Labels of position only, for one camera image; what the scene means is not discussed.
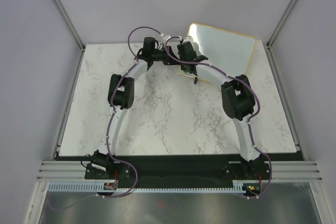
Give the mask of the yellow framed whiteboard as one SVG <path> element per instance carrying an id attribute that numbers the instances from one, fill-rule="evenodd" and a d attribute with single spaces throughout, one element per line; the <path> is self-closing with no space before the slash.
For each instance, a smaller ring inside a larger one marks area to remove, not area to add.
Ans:
<path id="1" fill-rule="evenodd" d="M 192 36 L 198 44 L 197 56 L 206 56 L 207 63 L 230 76 L 247 73 L 257 44 L 253 36 L 199 23 L 190 24 L 186 36 Z"/>

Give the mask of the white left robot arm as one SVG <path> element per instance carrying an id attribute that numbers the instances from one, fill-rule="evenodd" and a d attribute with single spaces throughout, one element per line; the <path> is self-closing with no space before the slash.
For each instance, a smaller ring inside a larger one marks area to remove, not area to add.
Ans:
<path id="1" fill-rule="evenodd" d="M 143 46 L 136 54 L 130 69 L 124 75 L 113 74 L 111 76 L 108 91 L 111 115 L 107 126 L 106 142 L 102 148 L 99 148 L 90 156 L 90 163 L 86 165 L 85 179 L 117 180 L 118 169 L 121 164 L 125 165 L 127 169 L 133 169 L 135 175 L 138 174 L 132 164 L 115 157 L 115 148 L 122 121 L 134 102 L 135 82 L 156 61 L 165 65 L 172 62 L 162 45 L 155 38 L 145 37 Z"/>

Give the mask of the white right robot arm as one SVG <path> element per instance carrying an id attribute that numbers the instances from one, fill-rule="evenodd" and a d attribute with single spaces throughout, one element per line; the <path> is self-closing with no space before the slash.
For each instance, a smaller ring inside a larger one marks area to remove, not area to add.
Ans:
<path id="1" fill-rule="evenodd" d="M 266 164 L 270 158 L 256 145 L 251 119 L 260 112 L 260 101 L 251 89 L 246 75 L 230 76 L 218 67 L 206 63 L 207 57 L 196 55 L 193 44 L 184 41 L 177 46 L 181 69 L 203 78 L 220 88 L 225 114 L 234 122 L 239 140 L 241 156 L 240 173 L 246 179 L 263 175 L 271 179 L 272 165 Z"/>

